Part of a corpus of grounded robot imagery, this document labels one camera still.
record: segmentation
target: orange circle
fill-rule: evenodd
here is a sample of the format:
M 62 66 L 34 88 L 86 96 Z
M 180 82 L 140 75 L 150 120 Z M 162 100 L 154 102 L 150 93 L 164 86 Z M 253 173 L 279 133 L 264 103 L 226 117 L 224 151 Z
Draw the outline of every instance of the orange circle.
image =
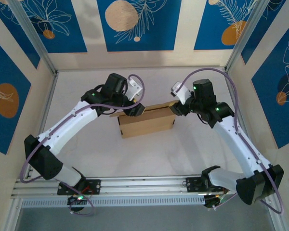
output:
M 232 46 L 235 45 L 239 36 L 241 35 L 243 28 L 245 27 L 246 22 L 245 21 L 240 21 L 237 22 L 236 24 L 233 24 L 231 26 L 229 26 L 222 35 L 222 43 L 223 45 L 226 46 Z
M 47 39 L 54 39 L 54 33 L 51 30 L 44 30 L 43 35 Z
M 135 41 L 135 42 L 139 42 L 139 41 L 140 41 L 140 37 L 136 36 L 136 37 L 134 38 L 134 41 Z
M 10 83 L 0 84 L 0 114 L 7 118 L 13 118 L 19 106 L 17 89 Z
M 287 95 L 284 92 L 279 92 L 276 96 L 276 101 L 279 105 L 284 105 L 287 101 Z
M 105 11 L 105 19 L 109 27 L 115 31 L 130 30 L 139 20 L 136 9 L 125 0 L 111 3 Z

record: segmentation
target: box flap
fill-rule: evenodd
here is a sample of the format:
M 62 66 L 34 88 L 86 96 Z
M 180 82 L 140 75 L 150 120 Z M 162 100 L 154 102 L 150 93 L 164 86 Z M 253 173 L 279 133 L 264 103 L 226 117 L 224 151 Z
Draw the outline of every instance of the box flap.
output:
M 174 100 L 174 101 L 170 101 L 170 102 L 162 103 L 162 104 L 147 106 L 147 107 L 145 107 L 144 113 L 146 113 L 148 111 L 164 108 L 164 107 L 169 107 L 176 102 L 178 102 L 178 100 Z M 126 115 L 124 112 L 117 112 L 117 113 L 113 113 L 112 115 L 110 115 L 110 117 L 116 117 L 116 116 L 126 116 Z

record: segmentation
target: beige wall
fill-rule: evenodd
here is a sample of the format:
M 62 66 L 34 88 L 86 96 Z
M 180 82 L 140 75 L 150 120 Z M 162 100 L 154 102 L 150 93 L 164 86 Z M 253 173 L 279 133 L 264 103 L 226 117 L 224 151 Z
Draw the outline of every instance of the beige wall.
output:
M 240 109 L 252 141 L 272 164 L 285 171 L 279 191 L 289 219 L 289 144 L 278 149 L 266 120 L 259 98 L 251 82 L 259 67 L 289 28 L 289 0 L 271 24 L 250 60 L 244 65 L 239 57 L 230 70 L 239 93 Z
M 36 70 L 0 20 L 0 46 L 10 56 L 31 83 L 26 103 L 19 118 L 11 146 L 6 155 L 0 153 L 0 226 L 8 209 L 10 198 L 25 160 L 24 139 L 38 132 L 53 75 L 40 62 Z

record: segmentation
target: wire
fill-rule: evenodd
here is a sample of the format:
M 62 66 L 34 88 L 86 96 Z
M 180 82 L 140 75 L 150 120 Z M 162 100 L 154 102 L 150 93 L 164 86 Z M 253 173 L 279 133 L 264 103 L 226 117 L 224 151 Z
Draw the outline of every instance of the wire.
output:
M 197 114 L 197 116 L 198 116 L 198 118 L 200 119 L 200 121 L 203 123 L 203 124 L 208 124 L 208 123 L 205 123 L 203 120 L 202 120 L 202 118 L 200 117 L 200 115 L 199 114 Z
M 104 84 L 97 85 L 97 86 L 94 88 L 94 90 L 97 91 L 97 90 L 99 90 L 102 86 L 104 86 Z
M 242 139 L 242 141 L 246 144 L 246 146 L 248 147 L 248 149 L 251 151 L 252 155 L 255 157 L 256 160 L 260 160 L 260 158 L 258 157 L 258 155 L 255 153 L 255 151 L 253 150 L 253 148 L 250 146 L 250 144 L 248 143 L 248 141 L 243 137 L 243 135 L 239 132 L 239 128 L 238 128 L 238 119 L 237 119 L 237 115 L 238 115 L 238 108 L 239 108 L 239 105 L 238 105 L 238 94 L 237 94 L 237 90 L 236 90 L 236 85 L 234 83 L 234 81 L 229 77 L 229 75 L 221 70 L 218 70 L 218 69 L 215 69 L 215 68 L 211 68 L 211 67 L 206 67 L 206 68 L 201 68 L 201 69 L 198 69 L 196 71 L 193 71 L 192 73 L 190 73 L 182 82 L 182 84 L 180 85 L 180 87 L 178 88 L 178 90 L 176 92 L 178 92 L 182 87 L 183 85 L 185 84 L 185 82 L 195 73 L 197 72 L 201 72 L 201 71 L 215 71 L 215 72 L 218 72 L 220 74 L 222 74 L 223 76 L 225 76 L 226 79 L 229 80 L 230 84 L 232 85 L 233 87 L 233 90 L 235 92 L 235 118 L 234 118 L 234 124 L 235 124 L 235 129 L 236 129 L 236 132 L 238 133 L 239 137 Z M 271 210 L 273 210 L 274 212 L 276 212 L 277 214 L 281 214 L 283 215 L 284 214 L 284 203 L 282 201 L 282 198 L 281 198 L 281 195 L 278 191 L 278 188 L 274 182 L 274 180 L 272 179 L 271 175 L 269 174 L 268 170 L 265 168 L 265 166 L 263 165 L 263 163 L 260 163 L 260 166 L 261 168 L 264 170 L 265 174 L 267 175 L 268 179 L 270 180 L 272 186 L 273 186 L 273 189 L 277 195 L 277 198 L 278 198 L 278 201 L 279 201 L 279 204 L 280 204 L 280 211 L 277 211 L 276 209 L 274 209 L 273 207 L 271 207 L 268 203 L 266 203 L 264 200 L 261 200 L 261 202 L 263 204 L 265 204 L 266 206 L 268 206 Z
M 102 113 L 102 115 L 111 115 L 111 114 L 113 114 L 113 113 L 115 113 L 117 110 L 115 109 L 113 112 L 111 112 L 111 113 Z
M 128 86 L 128 84 L 127 84 L 127 81 L 124 82 L 124 86 L 125 86 L 125 89 L 124 89 L 124 93 L 123 93 L 123 95 L 126 94 L 128 88 L 129 88 L 129 86 Z
M 214 206 L 213 208 L 209 208 L 209 210 L 212 210 L 212 209 L 215 210 L 215 209 L 219 208 L 220 206 L 226 204 L 226 202 L 228 202 L 228 201 L 230 201 L 231 199 L 235 198 L 236 195 L 237 195 L 237 193 L 233 194 L 233 195 L 232 195 L 228 200 L 226 200 L 224 203 L 221 203 L 221 204 L 219 204 L 218 206 Z
M 48 135 L 48 137 L 45 137 L 33 150 L 32 152 L 29 154 L 28 158 L 25 160 L 24 164 L 23 164 L 23 167 L 21 169 L 21 172 L 20 172 L 20 176 L 19 176 L 19 179 L 22 183 L 24 184 L 28 184 L 30 182 L 33 182 L 39 178 L 41 178 L 42 176 L 38 176 L 38 177 L 35 177 L 33 179 L 30 179 L 30 180 L 25 180 L 25 173 L 26 173 L 26 169 L 27 169 L 27 166 L 29 164 L 29 161 L 31 160 L 32 156 L 37 152 L 37 150 L 60 128 L 62 127 L 67 121 L 69 121 L 71 118 L 73 118 L 75 115 L 79 114 L 80 112 L 88 109 L 88 108 L 91 108 L 91 107 L 107 107 L 107 108 L 112 108 L 112 109 L 117 109 L 117 110 L 127 110 L 127 109 L 131 109 L 135 106 L 137 106 L 138 104 L 140 104 L 140 102 L 143 100 L 144 98 L 144 95 L 145 95 L 145 84 L 143 82 L 143 80 L 138 76 L 138 75 L 135 75 L 135 74 L 131 74 L 129 75 L 128 79 L 130 79 L 131 77 L 136 77 L 137 79 L 139 79 L 139 81 L 141 82 L 141 85 L 143 87 L 143 93 L 140 97 L 140 99 L 138 100 L 138 102 L 136 102 L 135 104 L 133 105 L 130 105 L 130 106 L 127 106 L 127 107 L 115 107 L 115 106 L 111 106 L 111 105 L 107 105 L 107 104 L 100 104 L 100 103 L 93 103 L 93 104 L 90 104 L 90 105 L 86 105 L 80 109 L 78 109 L 77 111 L 74 112 L 74 114 L 71 114 L 70 116 L 68 116 L 66 119 L 64 119 L 58 126 L 56 126 Z M 92 204 L 92 202 L 89 200 L 88 197 L 86 197 L 84 194 L 82 194 L 81 192 L 79 192 L 77 189 L 73 188 L 72 186 L 68 185 L 67 183 L 65 182 L 61 182 L 62 184 L 64 184 L 66 187 L 68 187 L 69 189 L 73 190 L 74 192 L 76 192 L 77 194 L 83 196 L 88 202 L 89 204 L 91 205 L 92 207 L 92 212 L 88 213 L 88 214 L 79 214 L 79 213 L 74 213 L 72 210 L 71 210 L 71 213 L 73 214 L 76 214 L 76 215 L 80 215 L 80 216 L 91 216 L 93 215 L 93 209 L 94 209 L 94 206 Z

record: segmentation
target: black mounting bracket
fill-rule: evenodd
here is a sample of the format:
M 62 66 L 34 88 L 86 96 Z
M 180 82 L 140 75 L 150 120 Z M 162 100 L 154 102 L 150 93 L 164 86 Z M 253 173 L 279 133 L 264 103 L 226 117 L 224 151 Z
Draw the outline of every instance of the black mounting bracket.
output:
M 186 188 L 188 193 L 203 193 L 203 192 L 212 192 L 218 193 L 223 192 L 223 187 L 218 186 L 209 186 L 207 187 L 203 182 L 201 177 L 188 177 L 186 180 Z
M 84 195 L 99 195 L 101 190 L 101 180 L 85 179 L 80 185 L 75 188 Z M 76 193 L 64 184 L 60 183 L 58 186 L 58 195 L 75 195 Z

